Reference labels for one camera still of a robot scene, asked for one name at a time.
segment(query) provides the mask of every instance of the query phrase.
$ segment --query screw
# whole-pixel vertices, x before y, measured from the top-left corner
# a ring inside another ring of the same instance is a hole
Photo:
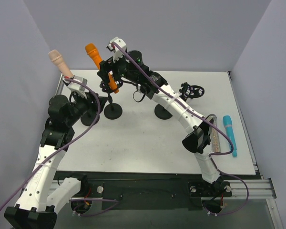
[[[228,186],[228,185],[227,185],[227,186],[225,186],[225,191],[226,191],[226,192],[231,192],[231,187],[230,187],[230,186]]]
[[[191,187],[190,187],[190,191],[191,191],[191,192],[196,192],[196,191],[197,191],[197,189],[196,189],[196,187],[195,187],[195,186],[191,186]]]
[[[103,188],[102,186],[98,186],[97,189],[96,189],[96,191],[97,191],[98,193],[102,193],[102,192],[104,191],[104,188]]]

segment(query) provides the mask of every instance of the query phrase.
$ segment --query pink microphone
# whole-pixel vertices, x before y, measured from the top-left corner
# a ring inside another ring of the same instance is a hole
[[[59,68],[63,76],[67,76],[69,78],[73,77],[72,72],[63,60],[62,55],[57,50],[52,50],[48,53],[48,55],[53,64],[55,64]]]

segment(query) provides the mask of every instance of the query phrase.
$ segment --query white table surface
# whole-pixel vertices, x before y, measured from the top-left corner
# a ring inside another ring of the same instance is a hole
[[[86,78],[88,86],[100,95],[106,96],[99,88],[100,77],[96,70],[72,70],[74,75]],[[255,170],[245,138],[236,102],[227,73],[162,72],[158,71],[178,92],[180,85],[200,85],[205,89],[203,97],[188,100],[197,112],[217,116],[217,125],[224,130],[223,116],[230,115],[237,144],[237,158],[232,155],[215,156],[218,167],[230,174],[254,175]],[[160,120],[154,114],[156,103],[147,97],[141,102],[133,100],[135,87],[124,84],[113,101],[123,108],[123,114],[116,120],[107,119],[104,114],[96,126],[69,147],[58,170],[89,172],[126,173],[176,173],[200,174],[200,167],[193,153],[187,151],[182,140],[187,135],[173,117]],[[65,86],[61,94],[69,97]],[[85,130],[78,121],[74,125],[75,136]],[[222,137],[222,152],[229,150],[228,142]]]

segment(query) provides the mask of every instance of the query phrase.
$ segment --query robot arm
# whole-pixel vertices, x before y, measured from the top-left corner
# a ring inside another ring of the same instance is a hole
[[[87,80],[74,76],[73,80],[86,85]],[[74,102],[64,95],[56,95],[49,101],[49,118],[42,133],[41,145],[34,170],[52,155],[57,149],[69,143],[73,136],[72,126],[87,112],[96,112],[96,101],[84,88],[75,83],[66,83],[71,90]],[[107,102],[106,97],[99,97],[102,110]],[[65,151],[49,159],[23,187],[20,198],[14,207],[7,207],[4,217],[14,228],[53,228],[57,213],[76,194],[86,195],[89,190],[86,177],[65,178],[61,186],[48,196],[57,167]]]
[[[143,63],[141,52],[134,50],[128,52],[128,54],[161,89],[170,95],[174,95],[173,98],[158,90],[148,79],[146,79],[136,66],[125,58],[117,47],[112,46],[112,42],[119,45],[121,44],[122,49],[126,50],[126,44],[122,39],[118,37],[112,39],[107,48],[113,52],[113,57],[100,63],[98,75],[104,80],[108,76],[108,72],[112,71],[112,76],[115,81],[121,82],[123,81],[122,78],[131,81],[136,85],[139,92],[160,104],[174,116],[188,134],[182,143],[188,151],[194,153],[201,168],[203,180],[210,184],[216,182],[220,177],[220,173],[217,171],[209,157],[210,152],[204,152],[204,148],[211,143],[210,133],[212,128],[201,119],[189,114],[187,110],[191,110],[199,117],[205,117],[191,108],[160,74],[151,71],[149,67]],[[178,99],[186,108],[184,109],[176,99]],[[214,122],[209,116],[205,119],[211,123]]]

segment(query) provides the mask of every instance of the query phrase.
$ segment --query gray wall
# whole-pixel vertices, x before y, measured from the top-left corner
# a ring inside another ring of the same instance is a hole
[[[255,156],[286,228],[286,0],[272,0],[232,70]]]
[[[59,79],[48,52],[22,0],[0,0],[0,205],[37,157],[48,100]],[[10,228],[3,212],[0,229]]]
[[[51,49],[73,69],[95,69],[115,36],[157,70],[229,71],[270,0],[24,0]]]

